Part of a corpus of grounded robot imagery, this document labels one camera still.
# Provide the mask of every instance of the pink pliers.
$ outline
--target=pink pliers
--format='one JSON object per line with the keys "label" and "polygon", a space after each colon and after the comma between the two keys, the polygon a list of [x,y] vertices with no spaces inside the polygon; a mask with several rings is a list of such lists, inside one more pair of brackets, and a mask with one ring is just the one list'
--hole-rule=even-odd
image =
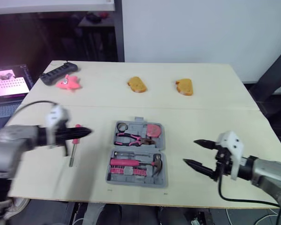
{"label": "pink pliers", "polygon": [[135,142],[130,143],[122,143],[122,142],[114,142],[115,145],[122,145],[122,146],[141,146],[142,144],[155,144],[155,141],[148,138],[142,138],[140,135],[132,135],[128,133],[117,133],[117,137],[130,137],[135,139]]}

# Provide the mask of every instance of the black power strip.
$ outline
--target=black power strip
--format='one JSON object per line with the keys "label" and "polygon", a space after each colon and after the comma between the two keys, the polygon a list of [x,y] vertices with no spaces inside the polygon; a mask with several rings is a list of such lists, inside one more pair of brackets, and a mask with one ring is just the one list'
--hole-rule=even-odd
{"label": "black power strip", "polygon": [[71,62],[66,62],[64,63],[62,66],[46,73],[46,74],[42,74],[40,75],[39,78],[41,78],[41,80],[44,82],[44,84],[50,86],[56,83],[56,81],[68,74],[69,72],[75,72],[78,70],[78,66],[71,63]]}

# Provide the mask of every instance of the screwdriver on table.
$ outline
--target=screwdriver on table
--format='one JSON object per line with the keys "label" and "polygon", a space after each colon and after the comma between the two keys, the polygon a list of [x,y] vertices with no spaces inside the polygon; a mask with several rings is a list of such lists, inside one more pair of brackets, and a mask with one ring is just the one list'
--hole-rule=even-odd
{"label": "screwdriver on table", "polygon": [[[75,127],[76,127],[76,128],[80,128],[81,125],[80,125],[80,124],[76,124]],[[70,158],[69,167],[73,167],[74,158],[75,158],[75,152],[76,152],[76,147],[77,147],[77,144],[79,143],[79,138],[73,139],[72,143],[73,143],[73,149],[72,149],[72,154],[71,154],[71,158]]]}

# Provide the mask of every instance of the toolbox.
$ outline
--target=toolbox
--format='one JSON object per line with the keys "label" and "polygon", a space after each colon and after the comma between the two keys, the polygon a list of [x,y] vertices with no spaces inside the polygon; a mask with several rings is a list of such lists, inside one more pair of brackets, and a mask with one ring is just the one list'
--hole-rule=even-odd
{"label": "toolbox", "polygon": [[159,123],[146,122],[142,117],[134,121],[118,121],[107,165],[106,182],[163,188],[167,185],[164,128]]}

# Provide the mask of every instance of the table surface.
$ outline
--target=table surface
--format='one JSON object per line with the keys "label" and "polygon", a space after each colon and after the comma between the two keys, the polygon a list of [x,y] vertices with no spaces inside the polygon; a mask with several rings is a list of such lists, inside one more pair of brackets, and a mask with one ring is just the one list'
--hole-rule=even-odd
{"label": "table surface", "polygon": [[[52,67],[61,63],[54,61]],[[261,204],[222,200],[217,192],[217,183],[194,171],[182,160],[194,159],[215,169],[216,151],[204,149],[193,140],[216,140],[220,133],[233,130],[244,143],[245,157],[253,155],[281,161],[281,143],[231,67],[218,64],[75,63],[81,68],[77,73],[84,84],[81,90],[71,93],[47,87],[38,81],[24,104],[40,99],[60,102],[70,113],[69,126],[79,123],[94,132],[81,139],[72,168],[68,167],[69,157],[63,157],[62,147],[39,147],[26,152],[12,184],[11,196],[165,206],[268,208]],[[149,87],[147,93],[136,94],[126,87],[127,79],[133,75],[139,75],[145,81]],[[157,82],[155,76],[163,78],[162,82]],[[171,83],[185,77],[193,79],[194,96],[176,93],[175,85]],[[161,88],[162,83],[167,91]],[[203,92],[208,90],[205,85],[211,89],[211,99]],[[101,91],[99,86],[111,88],[109,91],[125,101],[115,103],[115,94]],[[50,107],[49,104],[32,105],[9,124],[42,125]],[[105,181],[107,164],[114,148],[112,139],[116,121],[134,120],[134,116],[164,126],[166,188],[112,185]],[[272,197],[250,182],[233,181],[229,177],[223,179],[223,194],[231,198],[274,202]]]}
{"label": "table surface", "polygon": [[[49,72],[65,61],[52,61]],[[80,71],[81,90],[72,93],[38,80],[23,103],[52,100],[62,105],[95,107],[238,109],[259,110],[256,103],[228,64],[205,63],[114,63],[73,61]],[[148,88],[135,93],[127,85],[139,76]],[[192,80],[194,94],[183,96],[175,81]]]}

